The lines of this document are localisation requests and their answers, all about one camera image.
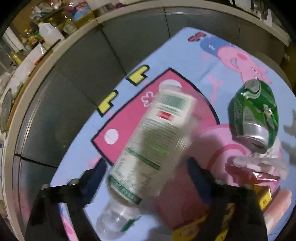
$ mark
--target white plastic jug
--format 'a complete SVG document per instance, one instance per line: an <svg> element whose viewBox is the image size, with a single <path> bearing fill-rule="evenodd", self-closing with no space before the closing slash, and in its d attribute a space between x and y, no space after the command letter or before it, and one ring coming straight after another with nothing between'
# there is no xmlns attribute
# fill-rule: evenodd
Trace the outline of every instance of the white plastic jug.
<svg viewBox="0 0 296 241"><path fill-rule="evenodd" d="M57 40L64 40L64 36L60 33L60 31L52 26L50 23L39 23L39 33L44 38L44 41L53 45Z"/></svg>

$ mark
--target barcode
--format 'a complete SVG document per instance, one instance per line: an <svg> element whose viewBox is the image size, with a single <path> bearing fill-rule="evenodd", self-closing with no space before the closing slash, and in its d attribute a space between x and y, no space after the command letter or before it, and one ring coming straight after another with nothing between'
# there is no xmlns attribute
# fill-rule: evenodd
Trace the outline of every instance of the barcode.
<svg viewBox="0 0 296 241"><path fill-rule="evenodd" d="M184 107L186 101L183 98L180 98L180 97L177 97L177 96L164 94L160 98L160 102L162 104L166 104L166 105L169 105L171 107L183 110L183 107Z"/></svg>

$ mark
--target pink cartoon hand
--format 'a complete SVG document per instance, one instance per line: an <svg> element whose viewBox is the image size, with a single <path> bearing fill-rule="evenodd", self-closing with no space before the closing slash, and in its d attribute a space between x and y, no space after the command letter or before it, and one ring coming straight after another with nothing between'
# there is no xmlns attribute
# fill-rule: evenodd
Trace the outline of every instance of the pink cartoon hand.
<svg viewBox="0 0 296 241"><path fill-rule="evenodd" d="M207 79L213 85L213 93L212 93L212 97L210 99L210 103L211 103L211 105L214 105L214 103L216 102L216 98L217 98L218 87L220 87L224 82L223 82L223 80L217 81L216 76L213 74L207 75Z"/></svg>

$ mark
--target cartoon pig face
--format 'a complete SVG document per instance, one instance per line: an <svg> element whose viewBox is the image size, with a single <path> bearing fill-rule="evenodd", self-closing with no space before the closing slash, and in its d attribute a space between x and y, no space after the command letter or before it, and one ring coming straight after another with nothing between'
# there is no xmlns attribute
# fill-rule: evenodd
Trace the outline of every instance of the cartoon pig face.
<svg viewBox="0 0 296 241"><path fill-rule="evenodd" d="M248 53L235 47L224 46L218 50L217 56L226 67L240 73L243 83L251 79L271 83L270 79L264 75L265 68L257 65Z"/></svg>

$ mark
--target red label patch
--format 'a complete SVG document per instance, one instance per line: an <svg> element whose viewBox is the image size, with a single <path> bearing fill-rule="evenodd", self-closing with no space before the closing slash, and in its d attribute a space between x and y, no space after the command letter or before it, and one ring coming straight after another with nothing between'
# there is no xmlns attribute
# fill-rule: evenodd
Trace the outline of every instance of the red label patch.
<svg viewBox="0 0 296 241"><path fill-rule="evenodd" d="M166 119L168 121L171 121L173 119L173 115L171 115L170 113L161 111L161 110L159 110L156 115L163 118L163 119Z"/></svg>

